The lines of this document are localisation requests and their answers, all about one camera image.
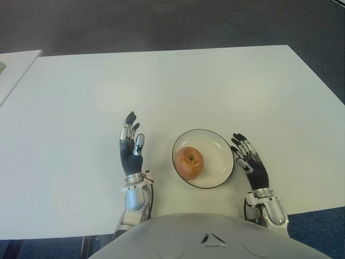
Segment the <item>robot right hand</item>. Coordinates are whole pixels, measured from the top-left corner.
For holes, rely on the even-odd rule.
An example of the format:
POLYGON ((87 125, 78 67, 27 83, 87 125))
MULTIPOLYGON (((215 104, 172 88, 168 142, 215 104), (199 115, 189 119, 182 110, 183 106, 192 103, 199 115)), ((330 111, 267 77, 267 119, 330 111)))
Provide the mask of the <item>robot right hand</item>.
POLYGON ((251 142, 240 133, 234 133, 231 141, 234 144, 230 148, 236 155, 235 162, 245 171, 251 189, 268 188, 270 184, 266 168, 251 142))

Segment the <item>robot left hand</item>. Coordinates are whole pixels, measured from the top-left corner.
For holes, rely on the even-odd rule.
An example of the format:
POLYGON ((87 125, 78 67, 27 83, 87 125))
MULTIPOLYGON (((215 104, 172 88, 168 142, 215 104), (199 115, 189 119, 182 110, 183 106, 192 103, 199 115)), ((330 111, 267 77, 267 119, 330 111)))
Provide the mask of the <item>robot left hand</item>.
POLYGON ((120 159, 126 176, 142 172, 145 137, 144 134, 136 135, 140 123, 134 125, 135 120, 136 114, 130 112, 122 125, 119 140, 120 159))

